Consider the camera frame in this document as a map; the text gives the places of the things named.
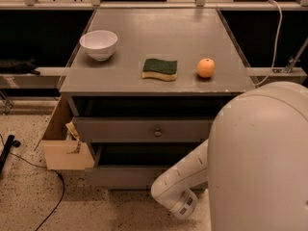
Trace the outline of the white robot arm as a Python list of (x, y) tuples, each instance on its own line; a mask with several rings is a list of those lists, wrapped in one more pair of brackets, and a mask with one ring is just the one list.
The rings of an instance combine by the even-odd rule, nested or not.
[(213, 231), (308, 231), (308, 89), (274, 82), (234, 98), (208, 140), (159, 176), (151, 194), (187, 218), (201, 183)]

